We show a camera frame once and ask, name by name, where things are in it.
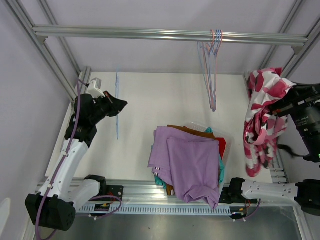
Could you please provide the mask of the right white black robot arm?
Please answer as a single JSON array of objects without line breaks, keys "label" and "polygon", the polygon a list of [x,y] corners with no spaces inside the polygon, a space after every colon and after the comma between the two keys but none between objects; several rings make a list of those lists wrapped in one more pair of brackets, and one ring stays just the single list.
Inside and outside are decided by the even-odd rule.
[{"label": "right white black robot arm", "polygon": [[[270,106],[275,117],[291,117],[296,130],[305,145],[301,154],[287,144],[277,144],[278,149],[292,158],[302,158],[307,162],[320,162],[320,85],[298,84],[278,102]],[[279,202],[298,206],[304,213],[320,215],[320,182],[305,179],[297,183],[260,183],[243,178],[233,178],[227,189],[228,198],[236,203],[252,200]]]}]

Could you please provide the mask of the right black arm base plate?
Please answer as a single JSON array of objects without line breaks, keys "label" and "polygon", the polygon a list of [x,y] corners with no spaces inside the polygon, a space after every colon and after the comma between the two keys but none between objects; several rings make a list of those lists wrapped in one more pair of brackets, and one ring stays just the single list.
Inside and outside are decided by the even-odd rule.
[{"label": "right black arm base plate", "polygon": [[240,193],[229,193],[229,188],[224,187],[219,199],[220,204],[257,204],[258,199],[247,199],[243,197]]}]

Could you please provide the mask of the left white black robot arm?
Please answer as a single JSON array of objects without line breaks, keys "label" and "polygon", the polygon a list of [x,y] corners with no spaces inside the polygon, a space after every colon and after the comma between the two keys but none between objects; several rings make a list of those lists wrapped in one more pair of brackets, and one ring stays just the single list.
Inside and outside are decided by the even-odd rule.
[{"label": "left white black robot arm", "polygon": [[88,175],[74,191],[70,191],[70,185],[98,132],[97,124],[106,117],[116,117],[127,104],[108,91],[98,97],[85,93],[75,99],[73,115],[56,165],[38,193],[30,193],[25,200],[27,212],[36,228],[67,231],[77,211],[88,201],[111,197],[103,176]]}]

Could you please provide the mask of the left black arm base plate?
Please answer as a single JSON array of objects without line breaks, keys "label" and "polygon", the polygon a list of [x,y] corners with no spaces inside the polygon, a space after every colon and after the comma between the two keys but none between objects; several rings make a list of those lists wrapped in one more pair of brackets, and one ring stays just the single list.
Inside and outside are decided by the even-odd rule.
[{"label": "left black arm base plate", "polygon": [[122,185],[108,185],[106,188],[107,202],[119,202],[118,199],[122,200],[124,195],[124,187]]}]

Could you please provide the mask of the pink floral trousers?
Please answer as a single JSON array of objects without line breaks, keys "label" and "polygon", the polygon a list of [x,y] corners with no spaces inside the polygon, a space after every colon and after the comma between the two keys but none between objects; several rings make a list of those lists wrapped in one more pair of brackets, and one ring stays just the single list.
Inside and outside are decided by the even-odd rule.
[{"label": "pink floral trousers", "polygon": [[256,177],[276,156],[277,140],[288,127],[287,116],[276,116],[270,106],[282,100],[296,85],[282,78],[281,68],[251,72],[247,80],[249,105],[245,115],[243,146],[246,173]]}]

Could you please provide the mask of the red trousers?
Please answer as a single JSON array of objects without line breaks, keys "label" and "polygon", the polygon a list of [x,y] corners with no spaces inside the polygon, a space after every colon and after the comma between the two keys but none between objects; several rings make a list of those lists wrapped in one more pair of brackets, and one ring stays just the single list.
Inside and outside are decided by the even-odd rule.
[{"label": "red trousers", "polygon": [[220,157],[223,158],[226,151],[227,142],[223,137],[216,137],[215,140],[219,143],[219,154]]}]

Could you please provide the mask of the blue wire hanger lilac trousers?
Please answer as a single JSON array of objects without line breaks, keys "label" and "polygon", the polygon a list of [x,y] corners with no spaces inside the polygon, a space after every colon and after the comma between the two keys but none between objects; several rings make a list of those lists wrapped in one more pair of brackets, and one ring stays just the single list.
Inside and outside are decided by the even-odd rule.
[{"label": "blue wire hanger lilac trousers", "polygon": [[[213,86],[213,96],[214,96],[214,105],[216,105],[216,101],[217,101],[217,97],[216,97],[216,91],[217,91],[217,58],[218,58],[218,53],[219,53],[219,49],[221,46],[221,31],[220,30],[216,30],[213,31],[214,32],[214,43],[213,46],[211,48],[211,55],[210,55],[210,63],[211,63],[211,79],[212,79],[212,86]],[[199,58],[199,63],[200,63],[200,67],[202,70],[202,75],[203,75],[203,79],[204,79],[204,83],[206,86],[206,90],[207,90],[207,82],[206,82],[206,78],[205,78],[205,64],[204,64],[204,57],[203,57],[203,43],[205,42],[197,42],[196,47],[197,47],[197,54],[198,54],[198,58]]]}]

